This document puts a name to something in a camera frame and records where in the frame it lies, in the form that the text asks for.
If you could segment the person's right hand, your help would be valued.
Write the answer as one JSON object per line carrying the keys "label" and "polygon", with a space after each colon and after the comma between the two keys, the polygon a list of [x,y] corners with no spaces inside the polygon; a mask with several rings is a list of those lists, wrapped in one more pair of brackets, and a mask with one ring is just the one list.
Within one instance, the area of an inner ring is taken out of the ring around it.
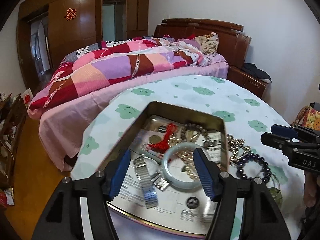
{"label": "person's right hand", "polygon": [[304,204],[313,207],[317,202],[317,187],[319,187],[319,175],[304,171]]}

